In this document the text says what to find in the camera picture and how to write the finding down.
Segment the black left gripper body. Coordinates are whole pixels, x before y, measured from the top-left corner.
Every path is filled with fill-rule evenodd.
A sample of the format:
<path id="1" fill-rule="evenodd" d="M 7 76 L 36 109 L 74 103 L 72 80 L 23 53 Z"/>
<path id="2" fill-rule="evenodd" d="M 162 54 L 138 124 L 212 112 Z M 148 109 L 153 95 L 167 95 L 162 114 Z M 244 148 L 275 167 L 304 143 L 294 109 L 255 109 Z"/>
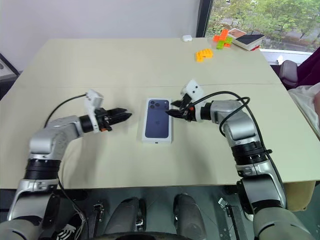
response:
<path id="1" fill-rule="evenodd" d="M 112 110 L 106 110 L 103 107 L 95 110 L 95 118 L 98 123 L 98 128 L 101 132 L 112 131 L 112 127 L 109 124 L 109 118 L 112 115 Z"/>

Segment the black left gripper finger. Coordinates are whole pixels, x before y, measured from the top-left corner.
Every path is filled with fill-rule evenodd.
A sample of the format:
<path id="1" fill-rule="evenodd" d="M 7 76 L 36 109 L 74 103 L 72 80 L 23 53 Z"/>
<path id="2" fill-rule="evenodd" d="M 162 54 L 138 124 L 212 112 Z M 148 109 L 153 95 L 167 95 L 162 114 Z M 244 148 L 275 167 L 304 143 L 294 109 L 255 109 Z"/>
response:
<path id="1" fill-rule="evenodd" d="M 126 121 L 127 119 L 129 119 L 131 116 L 132 116 L 132 114 L 129 112 L 123 112 L 123 113 L 113 115 L 110 118 L 110 124 L 115 125 L 118 123 L 122 123 L 122 122 Z"/>
<path id="2" fill-rule="evenodd" d="M 127 112 L 127 109 L 125 108 L 120 108 L 120 107 L 113 108 L 109 110 L 109 117 L 113 118 L 126 112 Z"/>

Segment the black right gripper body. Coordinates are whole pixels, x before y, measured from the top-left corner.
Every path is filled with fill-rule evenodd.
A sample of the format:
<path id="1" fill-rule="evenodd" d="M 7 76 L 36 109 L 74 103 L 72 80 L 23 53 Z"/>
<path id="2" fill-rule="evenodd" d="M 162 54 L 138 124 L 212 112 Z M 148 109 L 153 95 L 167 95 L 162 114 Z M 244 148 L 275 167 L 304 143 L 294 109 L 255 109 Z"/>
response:
<path id="1" fill-rule="evenodd" d="M 182 117 L 186 121 L 192 122 L 195 120 L 195 109 L 192 98 L 187 93 L 183 95 L 179 109 L 182 112 Z"/>

